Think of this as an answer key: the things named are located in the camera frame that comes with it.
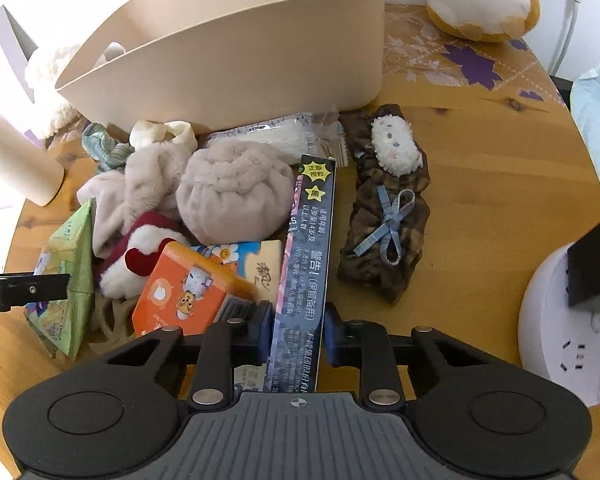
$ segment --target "beige plastic basket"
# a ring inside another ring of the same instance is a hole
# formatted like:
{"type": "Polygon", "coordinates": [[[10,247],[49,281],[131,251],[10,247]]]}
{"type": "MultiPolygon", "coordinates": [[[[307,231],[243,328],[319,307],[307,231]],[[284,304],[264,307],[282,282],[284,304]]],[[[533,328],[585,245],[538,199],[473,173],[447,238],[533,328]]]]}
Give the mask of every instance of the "beige plastic basket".
{"type": "Polygon", "coordinates": [[[131,0],[87,39],[56,89],[91,121],[224,130],[349,110],[380,89],[384,0],[131,0]],[[113,42],[125,54],[95,69],[113,42]]]}

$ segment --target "plastic bag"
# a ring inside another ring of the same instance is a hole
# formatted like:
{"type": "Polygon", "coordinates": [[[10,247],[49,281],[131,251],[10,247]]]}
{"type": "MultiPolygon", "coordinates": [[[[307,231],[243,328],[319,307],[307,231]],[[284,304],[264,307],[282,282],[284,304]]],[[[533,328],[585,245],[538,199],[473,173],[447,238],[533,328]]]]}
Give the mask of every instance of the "plastic bag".
{"type": "Polygon", "coordinates": [[[70,274],[67,299],[25,305],[25,318],[38,336],[75,360],[93,304],[91,200],[71,215],[46,242],[34,274],[70,274]]]}
{"type": "Polygon", "coordinates": [[[285,154],[284,162],[289,165],[299,164],[305,153],[321,158],[333,157],[338,167],[349,163],[344,131],[338,122],[337,110],[324,114],[299,112],[224,132],[215,132],[207,137],[204,148],[229,139],[270,144],[285,154]]]}

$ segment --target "green patterned cloth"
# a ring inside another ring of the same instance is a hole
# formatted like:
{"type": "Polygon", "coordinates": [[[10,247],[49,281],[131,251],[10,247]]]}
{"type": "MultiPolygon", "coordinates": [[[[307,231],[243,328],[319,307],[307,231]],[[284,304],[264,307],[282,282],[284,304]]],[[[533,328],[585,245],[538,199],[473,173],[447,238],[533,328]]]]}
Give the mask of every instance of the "green patterned cloth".
{"type": "Polygon", "coordinates": [[[84,129],[82,147],[98,163],[96,173],[124,168],[129,155],[134,152],[129,143],[114,139],[98,123],[91,123],[84,129]]]}

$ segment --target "red fabric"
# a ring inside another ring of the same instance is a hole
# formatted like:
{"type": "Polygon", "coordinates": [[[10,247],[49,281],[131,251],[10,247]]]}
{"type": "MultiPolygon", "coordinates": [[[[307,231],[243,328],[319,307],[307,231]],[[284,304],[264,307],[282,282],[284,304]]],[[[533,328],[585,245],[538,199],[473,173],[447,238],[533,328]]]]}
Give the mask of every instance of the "red fabric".
{"type": "Polygon", "coordinates": [[[151,254],[143,254],[135,247],[129,249],[125,253],[126,268],[132,273],[146,278],[147,276],[151,275],[152,272],[154,272],[155,265],[158,263],[158,258],[160,258],[165,246],[169,242],[174,241],[176,240],[173,238],[165,238],[160,242],[160,246],[158,246],[157,251],[151,254]]]}
{"type": "Polygon", "coordinates": [[[126,247],[129,244],[129,238],[131,237],[131,235],[133,234],[133,232],[136,229],[138,229],[139,227],[142,227],[143,225],[153,225],[156,227],[162,227],[164,229],[169,229],[169,230],[175,231],[177,233],[180,232],[180,226],[178,225],[178,223],[175,220],[167,218],[166,216],[158,214],[153,211],[144,213],[143,215],[140,216],[140,218],[138,218],[138,220],[136,220],[136,223],[133,224],[131,229],[129,229],[129,232],[116,244],[116,246],[113,248],[113,251],[111,251],[111,254],[109,255],[109,257],[106,260],[104,260],[94,270],[93,277],[94,277],[96,283],[100,283],[100,277],[105,270],[109,269],[109,267],[112,266],[116,261],[118,261],[120,258],[123,258],[125,256],[126,247]]]}

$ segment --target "cartoon illustration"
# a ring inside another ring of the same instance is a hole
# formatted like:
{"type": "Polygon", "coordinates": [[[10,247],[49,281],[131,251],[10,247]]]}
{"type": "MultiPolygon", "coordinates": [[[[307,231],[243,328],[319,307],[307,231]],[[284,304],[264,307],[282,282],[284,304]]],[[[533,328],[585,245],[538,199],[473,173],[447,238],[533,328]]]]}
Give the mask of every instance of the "cartoon illustration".
{"type": "Polygon", "coordinates": [[[183,288],[184,292],[190,292],[196,300],[201,300],[212,283],[211,274],[206,270],[200,269],[200,267],[191,267],[184,280],[183,288]]]}
{"type": "Polygon", "coordinates": [[[37,303],[27,303],[25,308],[29,314],[33,314],[34,312],[38,317],[42,316],[49,306],[48,301],[38,301],[37,303]]]}
{"type": "Polygon", "coordinates": [[[158,278],[149,288],[148,299],[159,308],[164,308],[171,299],[171,283],[165,278],[158,278]]]}
{"type": "Polygon", "coordinates": [[[38,257],[38,261],[36,263],[36,268],[33,270],[33,274],[34,275],[42,274],[45,271],[46,264],[49,263],[50,259],[51,259],[50,249],[48,248],[48,246],[45,245],[45,247],[42,249],[42,252],[40,253],[40,256],[38,257]]]}
{"type": "Polygon", "coordinates": [[[211,253],[231,272],[238,271],[238,244],[216,245],[211,249],[211,253]]]}
{"type": "Polygon", "coordinates": [[[190,292],[185,291],[185,293],[180,298],[180,301],[177,305],[176,316],[178,319],[187,319],[193,311],[193,304],[196,302],[196,297],[190,292]]]}

